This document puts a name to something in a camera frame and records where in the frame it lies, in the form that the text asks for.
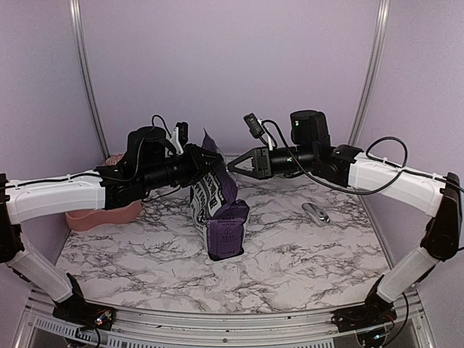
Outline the purple puppy food bag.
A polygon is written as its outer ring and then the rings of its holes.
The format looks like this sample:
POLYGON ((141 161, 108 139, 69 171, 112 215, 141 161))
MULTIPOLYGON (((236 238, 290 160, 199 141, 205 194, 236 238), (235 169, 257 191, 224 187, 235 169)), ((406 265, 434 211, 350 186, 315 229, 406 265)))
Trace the purple puppy food bag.
POLYGON ((244 253, 249 205, 238 198, 238 192, 236 179, 228 172, 224 159, 190 187, 191 217, 213 261, 244 253))

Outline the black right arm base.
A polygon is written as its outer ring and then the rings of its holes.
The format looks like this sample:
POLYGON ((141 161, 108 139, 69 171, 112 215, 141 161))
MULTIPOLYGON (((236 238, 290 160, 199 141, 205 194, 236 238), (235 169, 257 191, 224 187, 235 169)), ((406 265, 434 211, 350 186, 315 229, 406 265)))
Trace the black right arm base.
POLYGON ((331 323, 340 333, 368 328, 395 321, 397 314, 390 305, 382 307, 377 304, 362 304, 333 311, 331 323))

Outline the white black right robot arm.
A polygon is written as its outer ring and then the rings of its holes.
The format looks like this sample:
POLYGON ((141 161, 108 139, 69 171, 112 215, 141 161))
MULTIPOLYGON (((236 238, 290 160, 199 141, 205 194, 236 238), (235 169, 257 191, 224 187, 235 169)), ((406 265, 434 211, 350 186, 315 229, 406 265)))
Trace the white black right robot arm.
POLYGON ((306 175, 345 194, 383 194, 430 217, 419 245, 373 285, 363 304, 337 310, 332 321, 353 327, 394 318, 394 301, 422 281, 438 264, 461 251, 463 222, 460 179, 410 169, 375 157, 355 146, 332 146, 326 116, 315 110, 292 112, 292 146, 271 145, 249 150, 228 163, 228 170, 257 180, 276 175, 306 175))

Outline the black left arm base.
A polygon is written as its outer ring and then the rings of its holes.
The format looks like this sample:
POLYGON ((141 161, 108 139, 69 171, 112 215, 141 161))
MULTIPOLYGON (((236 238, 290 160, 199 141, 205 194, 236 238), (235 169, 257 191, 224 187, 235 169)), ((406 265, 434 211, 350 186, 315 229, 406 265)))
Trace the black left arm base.
POLYGON ((115 321, 116 312, 113 307, 85 304, 83 307, 75 307, 70 310, 55 307, 53 316, 85 327, 96 327, 110 331, 115 321))

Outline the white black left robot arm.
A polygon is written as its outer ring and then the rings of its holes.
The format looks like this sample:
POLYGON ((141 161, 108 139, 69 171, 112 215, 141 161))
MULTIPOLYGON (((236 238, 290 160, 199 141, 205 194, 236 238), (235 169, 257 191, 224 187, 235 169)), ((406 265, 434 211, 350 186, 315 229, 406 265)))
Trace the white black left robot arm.
POLYGON ((112 166, 34 181, 8 181, 1 175, 1 262, 43 289, 54 315, 68 321, 93 321, 111 307, 87 302, 78 282, 51 264, 21 236, 21 223, 77 210, 114 210, 148 197, 165 186, 185 188, 222 162, 220 154, 188 142, 188 125, 169 136, 151 125, 128 134, 123 158, 112 166))

